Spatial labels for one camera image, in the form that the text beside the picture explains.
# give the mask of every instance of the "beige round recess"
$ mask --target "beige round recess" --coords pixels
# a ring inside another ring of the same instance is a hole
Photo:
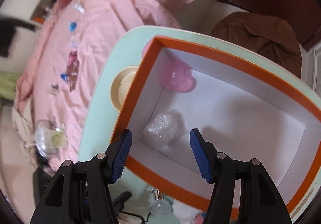
[[[116,111],[120,112],[128,90],[134,80],[138,66],[128,66],[121,70],[114,78],[110,88],[110,99]]]

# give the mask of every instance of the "bed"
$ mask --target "bed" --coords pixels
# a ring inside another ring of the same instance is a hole
[[[16,87],[13,120],[24,141],[30,142],[28,136],[33,135],[39,120],[55,121],[65,129],[68,144],[59,149],[58,157],[50,159],[51,168],[57,170],[66,159],[76,162],[89,103],[114,44],[127,31],[142,25],[181,28],[174,14],[193,1],[81,0],[83,14],[73,8],[73,2],[63,10],[55,4]],[[71,22],[77,23],[73,33],[68,30]],[[72,51],[72,36],[80,39],[74,90],[61,79]],[[58,86],[55,95],[50,93],[52,86]]]

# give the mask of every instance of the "bubble wrap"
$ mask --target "bubble wrap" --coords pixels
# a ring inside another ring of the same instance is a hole
[[[160,113],[145,127],[142,142],[155,150],[159,150],[176,140],[177,136],[178,123],[170,114]]]

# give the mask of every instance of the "pink bottle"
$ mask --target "pink bottle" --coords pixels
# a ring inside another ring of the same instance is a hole
[[[174,61],[164,70],[163,85],[171,91],[186,93],[195,87],[196,81],[186,63]]]

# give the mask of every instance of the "blue object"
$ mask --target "blue object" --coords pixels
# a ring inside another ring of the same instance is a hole
[[[70,32],[74,32],[76,30],[76,27],[77,27],[77,23],[76,22],[71,22],[69,24],[69,31]]]
[[[132,147],[132,140],[132,133],[127,130],[123,143],[115,157],[115,160],[113,161],[113,173],[111,175],[111,179],[114,183],[120,179],[123,173],[130,148]]]
[[[63,79],[66,82],[69,81],[69,79],[68,79],[69,75],[68,74],[61,74],[60,77],[61,77],[61,79]]]
[[[194,130],[192,130],[190,133],[189,143],[191,145],[195,160],[198,165],[198,169],[200,170],[202,177],[206,179],[207,183],[211,183],[213,175],[211,173],[210,161],[207,158],[205,151],[202,145],[200,144],[200,141],[197,138],[197,135],[195,134]]]

